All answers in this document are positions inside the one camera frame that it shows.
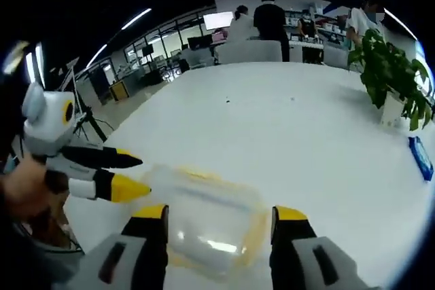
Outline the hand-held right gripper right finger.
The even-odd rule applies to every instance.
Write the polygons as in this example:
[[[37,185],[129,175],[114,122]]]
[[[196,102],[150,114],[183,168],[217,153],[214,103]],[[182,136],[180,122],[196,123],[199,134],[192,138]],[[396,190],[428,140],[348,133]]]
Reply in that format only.
[[[270,269],[273,289],[369,289],[356,262],[302,212],[272,209]]]

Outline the person's left hand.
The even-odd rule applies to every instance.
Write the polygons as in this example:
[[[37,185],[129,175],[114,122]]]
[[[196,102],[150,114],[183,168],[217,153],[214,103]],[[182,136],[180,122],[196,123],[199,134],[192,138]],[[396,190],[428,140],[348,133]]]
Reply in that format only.
[[[44,212],[63,215],[66,193],[54,194],[46,185],[48,169],[32,157],[23,158],[17,167],[1,175],[1,228],[15,221],[28,221]]]

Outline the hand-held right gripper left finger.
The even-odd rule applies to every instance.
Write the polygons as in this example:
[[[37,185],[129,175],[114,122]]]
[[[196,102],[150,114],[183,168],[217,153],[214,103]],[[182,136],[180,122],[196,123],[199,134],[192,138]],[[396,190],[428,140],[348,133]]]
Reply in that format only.
[[[81,258],[66,289],[163,289],[169,206],[145,206],[119,234],[108,236]]]

